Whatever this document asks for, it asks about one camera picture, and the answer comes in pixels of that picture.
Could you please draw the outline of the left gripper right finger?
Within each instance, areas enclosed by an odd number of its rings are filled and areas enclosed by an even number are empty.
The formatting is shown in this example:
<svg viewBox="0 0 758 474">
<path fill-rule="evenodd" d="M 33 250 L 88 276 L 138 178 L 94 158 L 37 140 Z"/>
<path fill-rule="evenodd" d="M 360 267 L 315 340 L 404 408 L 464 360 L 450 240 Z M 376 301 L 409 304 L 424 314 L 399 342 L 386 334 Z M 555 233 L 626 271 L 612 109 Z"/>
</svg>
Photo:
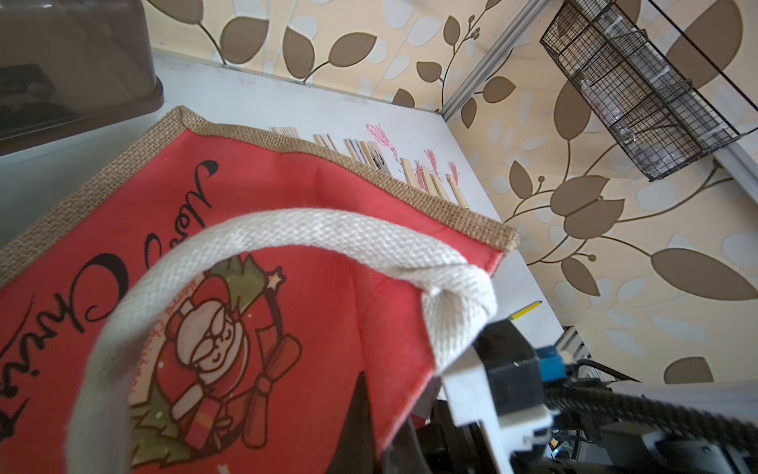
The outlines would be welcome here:
<svg viewBox="0 0 758 474">
<path fill-rule="evenodd" d="M 423 474 L 430 468 L 420 448 L 415 426 L 408 418 L 378 461 L 381 474 Z"/>
</svg>

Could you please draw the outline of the folding fan black print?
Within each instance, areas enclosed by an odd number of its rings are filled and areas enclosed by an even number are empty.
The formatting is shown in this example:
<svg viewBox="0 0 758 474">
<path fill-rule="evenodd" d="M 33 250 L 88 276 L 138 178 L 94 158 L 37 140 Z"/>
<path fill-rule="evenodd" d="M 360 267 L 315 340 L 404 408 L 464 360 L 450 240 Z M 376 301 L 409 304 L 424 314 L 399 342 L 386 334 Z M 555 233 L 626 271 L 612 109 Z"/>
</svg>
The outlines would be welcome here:
<svg viewBox="0 0 758 474">
<path fill-rule="evenodd" d="M 279 134 L 285 137 L 296 138 L 296 139 L 300 138 L 300 134 L 298 130 L 296 130 L 296 128 L 293 128 L 292 126 L 274 126 L 272 128 L 272 131 L 275 134 Z"/>
</svg>

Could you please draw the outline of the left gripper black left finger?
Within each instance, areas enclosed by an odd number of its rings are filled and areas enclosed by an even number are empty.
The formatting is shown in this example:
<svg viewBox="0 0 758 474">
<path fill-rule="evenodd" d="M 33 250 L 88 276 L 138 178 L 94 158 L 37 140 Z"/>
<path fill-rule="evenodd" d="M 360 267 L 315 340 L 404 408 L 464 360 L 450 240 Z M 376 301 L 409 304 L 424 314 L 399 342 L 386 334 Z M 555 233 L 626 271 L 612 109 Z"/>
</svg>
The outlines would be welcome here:
<svg viewBox="0 0 758 474">
<path fill-rule="evenodd" d="M 365 373 L 355 389 L 327 473 L 373 473 L 376 466 L 375 439 Z"/>
</svg>

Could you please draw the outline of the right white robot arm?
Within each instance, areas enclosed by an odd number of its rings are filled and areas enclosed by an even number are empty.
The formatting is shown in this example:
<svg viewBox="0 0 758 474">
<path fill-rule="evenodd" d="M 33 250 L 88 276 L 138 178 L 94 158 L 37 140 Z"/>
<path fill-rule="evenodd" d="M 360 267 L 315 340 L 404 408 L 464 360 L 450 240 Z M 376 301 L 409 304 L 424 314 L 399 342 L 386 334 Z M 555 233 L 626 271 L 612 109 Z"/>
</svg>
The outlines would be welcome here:
<svg viewBox="0 0 758 474">
<path fill-rule="evenodd" d="M 420 473 L 753 473 L 757 428 L 624 393 L 535 349 L 507 320 L 489 325 L 410 431 Z"/>
</svg>

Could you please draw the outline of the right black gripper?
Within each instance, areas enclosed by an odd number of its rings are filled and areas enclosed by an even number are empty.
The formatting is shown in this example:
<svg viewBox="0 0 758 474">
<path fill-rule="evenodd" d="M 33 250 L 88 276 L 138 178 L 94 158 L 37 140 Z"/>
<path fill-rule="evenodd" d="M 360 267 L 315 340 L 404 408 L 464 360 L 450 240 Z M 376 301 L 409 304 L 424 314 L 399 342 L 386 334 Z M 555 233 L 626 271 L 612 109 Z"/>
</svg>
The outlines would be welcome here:
<svg viewBox="0 0 758 474">
<path fill-rule="evenodd" d="M 574 359 L 536 349 L 509 320 L 488 325 L 440 377 L 428 422 L 416 431 L 430 473 L 511 473 L 513 456 L 543 452 L 555 413 L 546 389 Z"/>
</svg>

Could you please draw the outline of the folding fan plain wood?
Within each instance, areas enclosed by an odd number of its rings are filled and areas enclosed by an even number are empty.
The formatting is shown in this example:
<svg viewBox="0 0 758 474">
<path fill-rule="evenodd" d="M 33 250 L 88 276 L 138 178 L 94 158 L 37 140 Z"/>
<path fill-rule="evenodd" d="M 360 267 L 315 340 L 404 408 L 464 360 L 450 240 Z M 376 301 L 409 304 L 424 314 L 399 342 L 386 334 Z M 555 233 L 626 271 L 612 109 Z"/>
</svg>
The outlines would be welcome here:
<svg viewBox="0 0 758 474">
<path fill-rule="evenodd" d="M 337 151 L 337 146 L 329 134 L 314 134 L 313 138 L 315 139 L 315 142 L 319 144 L 319 146 L 323 146 L 329 150 Z"/>
</svg>

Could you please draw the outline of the folding fan pink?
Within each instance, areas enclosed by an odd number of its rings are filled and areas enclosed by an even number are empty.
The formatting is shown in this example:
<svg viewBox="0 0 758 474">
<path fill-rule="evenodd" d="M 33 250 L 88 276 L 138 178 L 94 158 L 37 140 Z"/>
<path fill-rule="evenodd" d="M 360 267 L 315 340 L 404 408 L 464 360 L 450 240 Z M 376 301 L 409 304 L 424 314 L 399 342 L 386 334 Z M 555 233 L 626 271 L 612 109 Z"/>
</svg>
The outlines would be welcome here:
<svg viewBox="0 0 758 474">
<path fill-rule="evenodd" d="M 379 124 L 368 124 L 366 128 L 374 136 L 374 138 L 378 141 L 378 143 L 381 146 L 384 146 L 391 151 L 394 160 L 397 161 L 402 167 L 404 176 L 406 178 L 406 182 L 410 186 L 416 189 L 420 189 L 420 185 L 418 184 L 418 178 L 415 174 L 415 171 L 411 162 L 408 159 L 402 158 L 399 155 L 397 148 L 391 142 L 387 134 L 385 134 L 383 128 L 381 128 Z"/>
<path fill-rule="evenodd" d="M 444 185 L 442 185 L 442 181 L 440 181 L 440 177 L 438 174 L 437 160 L 436 160 L 434 152 L 430 149 L 425 149 L 424 154 L 426 154 L 426 158 L 428 158 L 428 162 L 430 162 L 430 168 L 432 168 L 431 170 L 428 170 L 428 172 L 430 172 L 430 175 L 432 175 L 432 179 L 434 180 L 436 189 L 439 193 L 438 197 L 445 199 L 446 201 L 450 201 L 450 198 L 448 197 L 445 191 Z"/>
</svg>

